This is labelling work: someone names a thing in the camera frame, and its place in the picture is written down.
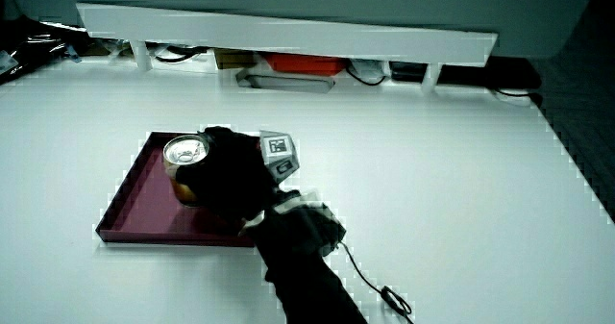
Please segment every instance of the cable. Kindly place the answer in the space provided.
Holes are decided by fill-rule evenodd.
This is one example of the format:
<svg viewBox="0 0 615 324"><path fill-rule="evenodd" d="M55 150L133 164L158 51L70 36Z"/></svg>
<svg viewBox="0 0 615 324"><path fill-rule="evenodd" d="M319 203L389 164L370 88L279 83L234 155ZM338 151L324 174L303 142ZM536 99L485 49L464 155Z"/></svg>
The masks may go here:
<svg viewBox="0 0 615 324"><path fill-rule="evenodd" d="M348 69L348 67L346 67L346 72L347 72L348 74L350 74L350 76L352 76L353 78L357 79L360 83L362 83L362 84L364 84L364 85L367 85L367 86L378 86L378 85L380 85L380 84L384 81L384 79L386 79L386 76L382 76L382 78L381 78L381 79L380 79L377 83L366 83L366 82L362 81L361 79L359 79L359 77L358 77L357 75L353 74L353 73L352 73L352 72Z"/></svg>
<svg viewBox="0 0 615 324"><path fill-rule="evenodd" d="M188 59L190 59L190 58L193 58L193 57L194 57L194 55L195 55L195 54L192 54L192 55L183 55L183 56L181 56L181 57L179 57L179 58L176 58L176 59L165 59L165 58L162 58L162 57L160 57L160 56L156 56L156 60L158 60L158 61L160 61L160 62L165 62L165 63L177 63L177 62L181 62L181 61L185 61L185 60L188 60Z"/></svg>
<svg viewBox="0 0 615 324"><path fill-rule="evenodd" d="M406 302L406 300L404 300L404 298L399 296L397 293L395 293L389 287L382 287L381 290L378 290L376 287L374 287L369 281L367 281L365 279L365 277L363 277L363 274L358 269L358 266L355 263L355 259L353 258L353 255L350 253L350 250L348 249L348 246L346 246L346 244L344 242L342 242L342 241L340 241L339 243L341 243L341 245L344 246L344 249L346 249L346 253L348 253L348 257L350 257L350 261L355 266L355 269L357 270L358 276L360 276L361 279L363 279L363 281L367 284L367 286L371 287L378 294L380 294L382 300L384 300L384 302L387 303L388 306L391 309L393 309L398 315L400 315L403 318L405 318L409 324L414 324L414 323L412 323L412 321L410 320L410 317L409 317L412 314L412 308Z"/></svg>
<svg viewBox="0 0 615 324"><path fill-rule="evenodd" d="M538 107L538 109L540 109L540 107L542 106L543 98L538 93L530 92L530 93L525 93L525 94L511 94L511 93L503 92L501 89L495 88L495 87L488 87L487 89L494 90L500 94L503 94L509 97L529 97L529 99L531 99L531 101L534 102L534 104L536 105L536 107Z"/></svg>
<svg viewBox="0 0 615 324"><path fill-rule="evenodd" d="M196 55L206 53L209 50L209 48L206 46L194 46L194 47L188 48L188 47L179 47L175 45L169 45L166 47L166 50L170 53L173 53L176 55L182 55L182 56L179 58L175 58L175 59L167 59L167 58L162 58L160 56L156 56L156 60L160 62L165 62L165 63L182 62Z"/></svg>

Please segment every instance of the soda can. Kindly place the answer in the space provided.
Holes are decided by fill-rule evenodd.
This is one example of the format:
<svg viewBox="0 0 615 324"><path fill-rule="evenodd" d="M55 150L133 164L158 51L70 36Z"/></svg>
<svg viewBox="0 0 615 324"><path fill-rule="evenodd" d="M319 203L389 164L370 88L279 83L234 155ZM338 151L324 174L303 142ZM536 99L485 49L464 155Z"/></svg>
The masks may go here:
<svg viewBox="0 0 615 324"><path fill-rule="evenodd" d="M209 144L196 135L175 137L164 145L162 162L165 170L173 165L190 165L202 161L207 155ZM190 187L169 177L175 197L184 205L196 206L198 198Z"/></svg>

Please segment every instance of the white table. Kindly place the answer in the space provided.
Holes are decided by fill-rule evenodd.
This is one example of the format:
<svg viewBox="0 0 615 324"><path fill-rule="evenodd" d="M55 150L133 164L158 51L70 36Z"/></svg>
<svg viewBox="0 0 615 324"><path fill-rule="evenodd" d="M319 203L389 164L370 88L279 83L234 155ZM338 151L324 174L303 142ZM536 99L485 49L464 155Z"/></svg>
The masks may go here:
<svg viewBox="0 0 615 324"><path fill-rule="evenodd" d="M148 132L229 124L293 136L301 169L285 184L319 189L368 279L400 291L415 323L612 322L612 222L536 108L339 82L275 92L63 62L0 87L1 321L284 323L256 250L93 232ZM403 322L343 250L327 263L370 323Z"/></svg>

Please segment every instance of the black sleeve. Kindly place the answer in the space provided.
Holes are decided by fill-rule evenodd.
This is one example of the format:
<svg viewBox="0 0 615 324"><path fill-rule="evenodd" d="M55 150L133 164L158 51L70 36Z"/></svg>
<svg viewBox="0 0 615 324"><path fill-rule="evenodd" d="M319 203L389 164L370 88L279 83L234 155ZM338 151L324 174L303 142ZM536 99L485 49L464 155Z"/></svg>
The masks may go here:
<svg viewBox="0 0 615 324"><path fill-rule="evenodd" d="M336 228L343 228L325 226L319 215L301 209L271 213L248 231L268 267L265 281L275 286L288 324L366 323L318 248L330 237L343 237L345 231L336 233Z"/></svg>
<svg viewBox="0 0 615 324"><path fill-rule="evenodd" d="M288 324L367 323L319 254L293 257L272 266L265 281L275 286Z"/></svg>

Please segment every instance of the can lid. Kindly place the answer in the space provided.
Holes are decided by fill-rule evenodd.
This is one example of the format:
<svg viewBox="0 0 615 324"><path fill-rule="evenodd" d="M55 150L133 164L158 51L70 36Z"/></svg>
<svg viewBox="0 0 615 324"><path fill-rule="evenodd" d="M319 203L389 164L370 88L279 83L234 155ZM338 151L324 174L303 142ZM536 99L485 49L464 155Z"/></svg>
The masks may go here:
<svg viewBox="0 0 615 324"><path fill-rule="evenodd" d="M189 165L201 161L207 155L206 143L198 136L181 136L164 146L164 158L176 165Z"/></svg>

